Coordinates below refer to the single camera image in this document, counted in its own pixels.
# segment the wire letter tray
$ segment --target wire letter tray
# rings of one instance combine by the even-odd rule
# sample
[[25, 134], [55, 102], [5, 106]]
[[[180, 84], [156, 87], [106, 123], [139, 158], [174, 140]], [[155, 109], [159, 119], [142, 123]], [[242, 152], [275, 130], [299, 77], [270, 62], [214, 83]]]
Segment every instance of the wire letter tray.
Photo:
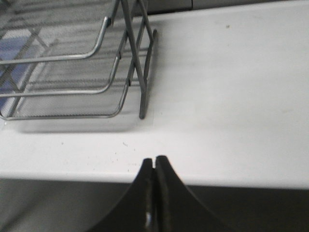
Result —
[[136, 70], [144, 118], [155, 36], [143, 0], [0, 0], [0, 117], [115, 116]]

